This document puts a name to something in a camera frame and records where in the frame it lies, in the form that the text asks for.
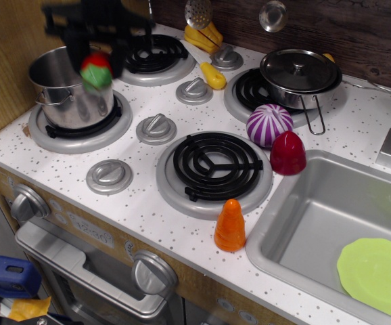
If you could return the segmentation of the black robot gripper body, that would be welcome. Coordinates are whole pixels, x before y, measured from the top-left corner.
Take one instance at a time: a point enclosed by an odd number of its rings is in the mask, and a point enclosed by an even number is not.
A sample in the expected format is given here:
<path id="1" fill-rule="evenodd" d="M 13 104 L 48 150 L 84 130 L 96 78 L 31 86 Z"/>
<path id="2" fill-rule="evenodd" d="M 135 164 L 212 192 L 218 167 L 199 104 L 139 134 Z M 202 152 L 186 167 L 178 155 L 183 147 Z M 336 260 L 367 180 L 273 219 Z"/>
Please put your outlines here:
<path id="1" fill-rule="evenodd" d="M 133 29 L 152 33 L 155 23 L 128 10 L 121 1 L 76 1 L 45 4 L 45 32 L 65 43 L 129 43 Z"/>

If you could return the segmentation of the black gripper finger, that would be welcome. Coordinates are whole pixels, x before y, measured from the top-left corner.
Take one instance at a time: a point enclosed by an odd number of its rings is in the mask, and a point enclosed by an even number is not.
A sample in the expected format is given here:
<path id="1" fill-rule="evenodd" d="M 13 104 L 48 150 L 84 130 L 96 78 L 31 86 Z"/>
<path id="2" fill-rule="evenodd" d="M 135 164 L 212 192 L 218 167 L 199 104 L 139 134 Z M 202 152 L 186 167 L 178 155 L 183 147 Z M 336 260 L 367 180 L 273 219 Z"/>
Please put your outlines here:
<path id="1" fill-rule="evenodd" d="M 67 29 L 63 41 L 73 69 L 80 72 L 84 59 L 91 53 L 89 33 L 84 30 Z"/>
<path id="2" fill-rule="evenodd" d="M 130 49 L 130 33 L 118 35 L 110 42 L 110 66 L 113 77 L 119 78 L 124 70 L 125 60 Z"/>

